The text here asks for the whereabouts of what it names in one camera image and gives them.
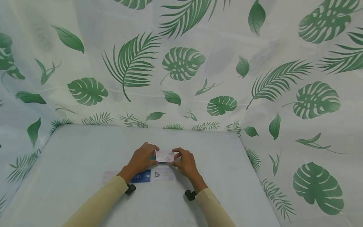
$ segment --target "beige sleeve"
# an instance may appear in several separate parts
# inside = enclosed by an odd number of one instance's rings
[[[127,191],[124,179],[116,176],[89,198],[63,225],[63,227],[96,227]]]
[[[210,188],[199,192],[195,199],[207,220],[208,227],[236,227]]]

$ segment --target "leaf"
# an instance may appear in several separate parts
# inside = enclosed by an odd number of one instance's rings
[[[294,174],[293,187],[308,204],[317,202],[328,215],[336,215],[344,208],[343,192],[338,181],[314,162],[302,165]]]
[[[298,90],[297,102],[292,102],[293,110],[296,116],[302,119],[312,119],[322,114],[333,113],[340,109],[338,97],[337,92],[328,84],[316,81]]]
[[[7,199],[4,199],[5,198],[5,196],[6,196],[6,193],[1,197],[1,199],[0,199],[0,211],[1,211],[1,209],[3,208],[3,206],[4,206],[4,203],[6,202],[6,200]]]
[[[269,131],[270,134],[273,136],[273,140],[277,139],[278,134],[280,132],[280,122],[281,122],[281,117],[277,113],[275,119],[272,120],[272,122],[269,125]]]
[[[336,154],[346,154],[346,153],[338,153],[338,152],[329,150],[328,148],[330,148],[331,145],[321,146],[321,145],[315,143],[320,138],[320,135],[321,135],[321,133],[318,133],[316,136],[314,136],[311,139],[297,139],[295,141],[298,142],[298,143],[304,144],[304,145],[306,145],[308,147],[313,147],[313,148],[316,148],[316,149],[325,149],[325,150],[331,151],[331,152],[336,153]]]
[[[178,104],[179,106],[181,105],[182,101],[178,94],[176,94],[175,92],[172,92],[172,91],[163,91],[162,90],[162,92],[164,92],[166,101],[168,101],[170,103]]]
[[[356,32],[348,32],[350,39],[358,44],[359,46],[363,45],[363,33]],[[316,65],[319,68],[323,68],[323,71],[327,71],[335,68],[333,71],[329,73],[336,72],[343,73],[353,70],[359,70],[363,68],[363,47],[350,47],[345,45],[336,45],[343,50],[344,52],[337,51],[329,51],[328,53],[338,54],[338,57],[323,57],[322,64]]]
[[[37,142],[37,139],[38,139],[38,130],[40,128],[40,125],[41,125],[41,121],[39,118],[35,123],[31,124],[27,129],[27,132],[28,132],[30,141],[33,144],[33,147],[35,147],[35,143]]]
[[[200,123],[199,125],[193,126],[192,130],[195,131],[205,131],[205,130],[211,130],[211,129],[217,129],[219,128],[220,122],[204,122]]]
[[[39,104],[46,104],[44,99],[40,96],[40,94],[32,94],[30,92],[21,91],[16,93],[16,98],[19,98],[24,103],[39,103]]]
[[[184,126],[181,124],[169,124],[166,125],[164,127],[162,127],[163,129],[178,129],[178,130],[182,130],[184,129]]]
[[[213,87],[216,87],[216,86],[221,85],[222,83],[220,83],[220,84],[218,84],[218,85],[215,85],[216,83],[213,83],[213,85],[212,85],[212,86],[207,87],[207,79],[205,79],[205,82],[204,82],[203,87],[202,87],[199,91],[197,91],[197,92],[195,93],[195,95],[194,95],[194,96],[198,96],[198,95],[200,95],[200,94],[203,94],[203,93],[205,93],[205,92],[207,92],[207,91],[211,90]]]
[[[275,161],[275,160],[271,157],[271,155],[269,155],[269,156],[270,156],[270,159],[271,159],[271,161],[272,161],[272,164],[273,164],[272,171],[273,171],[273,175],[274,175],[274,176],[276,176],[276,173],[277,173],[278,167],[279,167],[279,165],[280,165],[280,157],[281,157],[281,153],[282,153],[282,149],[281,149],[280,155],[278,155],[278,154],[276,153],[276,156],[277,156],[277,160],[276,160],[276,161]]]
[[[40,70],[42,71],[42,78],[40,79],[41,85],[45,84],[45,82],[55,73],[56,68],[58,68],[62,64],[62,61],[61,61],[61,63],[58,66],[55,66],[54,63],[52,62],[53,67],[50,69],[45,69],[45,66],[43,65],[43,63],[41,63],[37,59],[35,59],[35,61],[38,63]]]
[[[285,63],[274,69],[271,73],[267,73],[263,78],[262,76],[257,78],[252,86],[251,94],[253,98],[246,109],[257,98],[265,98],[274,102],[278,96],[282,95],[281,92],[290,90],[289,81],[297,84],[295,80],[301,80],[298,74],[307,75],[310,73],[309,69],[314,69],[310,63],[301,64],[302,62],[304,61]]]
[[[246,147],[246,153],[247,153],[248,158],[250,159],[250,162],[251,162],[251,165],[252,165],[254,171],[257,173],[261,167],[260,157],[256,154],[256,151],[249,149],[248,147]]]
[[[193,121],[198,121],[197,117],[191,112],[191,110],[188,108],[189,112],[187,112],[188,114],[190,114],[190,116],[183,116],[185,118],[190,118],[193,119]]]
[[[149,114],[147,117],[146,117],[146,120],[158,120],[160,119],[165,113],[162,113],[162,112],[153,112],[151,114]]]
[[[243,130],[246,132],[247,135],[249,135],[251,137],[256,136],[256,135],[259,136],[259,134],[257,133],[257,131],[254,127],[249,126],[249,127],[244,128]]]
[[[161,17],[174,17],[176,18],[160,24],[161,27],[164,29],[159,34],[162,36],[169,35],[170,38],[176,31],[177,34],[175,38],[181,33],[181,36],[186,33],[189,29],[196,26],[200,20],[204,17],[205,13],[207,12],[212,0],[182,0],[186,3],[182,5],[163,5],[162,7],[172,10],[178,10],[177,12],[170,13],[170,14],[163,14]],[[212,17],[214,9],[216,7],[217,0],[215,0],[211,15],[209,19]]]
[[[207,106],[207,112],[211,116],[223,115],[226,111],[234,111],[237,101],[231,96],[218,96],[212,98]]]
[[[23,180],[33,167],[35,161],[41,154],[41,150],[38,149],[31,155],[24,155],[16,158],[16,164],[10,166],[14,168],[10,175],[6,178],[9,183],[17,183],[19,180]]]
[[[59,39],[62,41],[64,45],[74,50],[79,50],[83,54],[85,53],[85,47],[83,46],[82,41],[75,34],[71,33],[65,28],[58,27],[55,25],[51,26],[56,30]]]
[[[241,123],[240,120],[235,120],[233,124],[227,124],[226,131],[235,132],[238,136],[241,136]]]
[[[115,0],[130,9],[144,9],[152,0]]]
[[[140,121],[133,114],[129,115],[126,113],[126,117],[120,115],[120,119],[122,123],[124,123],[127,127],[138,127],[138,128],[147,128],[149,127],[144,122]]]
[[[61,121],[59,121],[59,120],[53,121],[52,122],[52,128],[49,131],[49,135],[51,136],[59,126],[65,125],[65,124],[72,124],[72,123],[73,122],[70,119],[68,119],[68,118],[64,118]]]
[[[11,52],[12,44],[13,41],[10,36],[0,33],[0,70],[5,70],[2,76],[7,73],[15,79],[24,80],[25,77],[19,72],[19,69],[15,65],[13,54]]]
[[[131,100],[126,94],[125,87],[139,88],[150,85],[148,76],[151,76],[150,72],[152,72],[152,69],[155,67],[146,61],[156,59],[153,56],[158,52],[153,52],[150,49],[160,46],[160,43],[157,42],[157,40],[161,39],[160,36],[151,36],[150,33],[144,38],[144,35],[145,33],[141,36],[138,34],[138,36],[125,43],[121,47],[118,56],[115,55],[114,45],[113,66],[106,52],[105,57],[102,55],[106,68],[115,80],[122,84],[123,93],[129,102],[131,102]]]
[[[289,222],[290,214],[294,214],[295,209],[292,208],[292,204],[289,200],[287,200],[287,196],[282,193],[279,187],[276,187],[276,184],[273,182],[264,179],[262,182],[260,181],[261,186],[266,194],[266,197],[271,201],[272,204],[275,205],[275,208],[280,211],[281,216],[283,216],[284,220],[286,217],[288,218]]]
[[[239,55],[239,58],[240,58],[240,61],[237,64],[236,71],[238,72],[239,75],[242,76],[242,79],[243,79],[243,78],[245,78],[245,76],[247,75],[247,73],[249,71],[249,63],[248,63],[247,59],[245,59],[241,55]]]
[[[110,117],[110,114],[111,113],[108,112],[102,112],[100,114],[96,113],[96,115],[82,119],[82,123],[84,125],[106,125],[115,120],[114,118]]]
[[[299,24],[299,36],[307,42],[321,43],[342,33],[350,24],[350,13],[359,0],[325,0]]]
[[[257,36],[260,36],[260,28],[264,24],[266,19],[266,13],[261,4],[256,0],[251,7],[250,13],[248,15],[248,24],[250,25],[250,30]]]
[[[199,51],[186,48],[174,47],[164,56],[162,65],[166,71],[170,73],[161,80],[170,75],[173,80],[190,80],[198,72],[199,67],[205,62],[205,56]]]
[[[66,110],[66,111],[68,111],[68,112],[71,112],[71,113],[74,113],[74,114],[79,115],[78,113],[73,112],[72,110],[70,110],[70,109],[68,109],[68,108],[66,108],[66,107],[64,107],[64,106],[61,106],[61,105],[59,105],[59,104],[54,104],[54,105],[60,106],[60,107],[56,108],[56,111],[57,111],[57,110]]]
[[[67,86],[73,98],[85,106],[96,105],[103,100],[101,96],[107,97],[109,95],[106,88],[92,77],[74,80]]]

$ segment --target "palm leaf print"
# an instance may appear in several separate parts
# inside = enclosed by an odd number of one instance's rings
[[[177,31],[175,37],[177,37],[180,33],[182,36],[184,33],[186,33],[188,30],[196,26],[202,20],[213,0],[183,0],[183,1],[185,1],[186,3],[179,6],[175,5],[162,6],[167,9],[173,9],[175,11],[176,10],[178,11],[175,13],[161,15],[162,17],[176,16],[176,18],[166,23],[160,24],[161,27],[159,28],[162,28],[164,30],[160,32],[159,35],[162,36],[169,35],[168,38],[170,38]],[[214,0],[213,9],[209,19],[212,17],[216,5],[217,5],[217,0]]]
[[[199,125],[196,125],[192,128],[192,130],[195,131],[204,131],[204,130],[211,130],[211,129],[217,129],[219,128],[220,122],[204,122],[200,123]]]
[[[358,28],[361,33],[348,32],[350,39],[360,45],[360,47],[351,47],[337,44],[336,46],[342,48],[340,52],[329,51],[328,53],[337,54],[337,57],[323,57],[322,64],[317,65],[327,71],[335,68],[329,73],[343,73],[363,68],[363,28]]]
[[[228,124],[226,126],[226,131],[237,133],[238,136],[241,136],[241,123],[240,120],[235,120],[233,124]]]
[[[6,193],[1,197],[0,199],[0,214],[1,214],[1,209],[3,208],[4,206],[4,203],[6,202],[7,199],[4,199],[6,196]]]
[[[96,115],[82,119],[82,123],[84,125],[106,125],[114,120],[114,118],[110,117],[110,114],[108,112],[96,113]]]
[[[290,90],[289,81],[297,84],[295,80],[301,80],[299,74],[307,75],[309,70],[314,69],[309,63],[303,61],[292,61],[280,65],[274,69],[271,73],[268,72],[264,77],[260,76],[255,80],[252,86],[252,100],[248,104],[247,108],[251,105],[251,102],[257,98],[265,98],[274,102],[281,92]]]
[[[9,164],[14,170],[11,174],[6,178],[9,183],[16,183],[19,180],[23,180],[25,176],[29,173],[30,169],[33,167],[35,161],[38,159],[41,154],[40,149],[34,152],[31,155],[24,155],[22,157],[16,158],[16,163]]]
[[[113,48],[113,66],[106,52],[105,57],[102,54],[103,62],[105,63],[110,74],[122,84],[122,90],[129,102],[131,100],[126,94],[125,87],[138,88],[150,85],[150,72],[155,68],[151,63],[146,62],[149,59],[155,60],[153,56],[158,52],[151,51],[151,48],[159,47],[158,42],[160,36],[152,36],[151,33],[144,38],[145,33],[138,35],[132,40],[125,43],[117,56],[115,55],[115,45]]]
[[[246,149],[247,156],[250,159],[251,165],[252,165],[254,171],[257,173],[261,167],[261,159],[256,154],[256,151],[254,151],[248,147],[246,147],[245,149]]]
[[[289,213],[294,214],[295,209],[292,208],[292,204],[289,200],[287,200],[287,196],[284,195],[279,187],[276,187],[276,184],[273,182],[264,179],[260,181],[261,186],[266,194],[266,197],[271,201],[272,204],[275,205],[276,209],[280,211],[281,215],[283,216],[284,220],[286,217],[290,221]]]
[[[72,123],[73,122],[70,119],[68,119],[68,118],[64,118],[61,121],[59,121],[59,120],[53,121],[52,122],[52,128],[49,131],[49,135],[52,135],[59,126],[65,125],[65,124],[72,124]]]
[[[184,126],[181,125],[181,124],[169,124],[169,125],[166,125],[164,127],[162,127],[163,129],[179,129],[179,130],[182,130],[184,129]]]
[[[126,113],[126,116],[121,116],[120,119],[122,123],[124,123],[127,127],[137,127],[137,128],[147,128],[149,127],[144,122],[140,121],[137,117],[135,117],[133,114],[129,115]]]

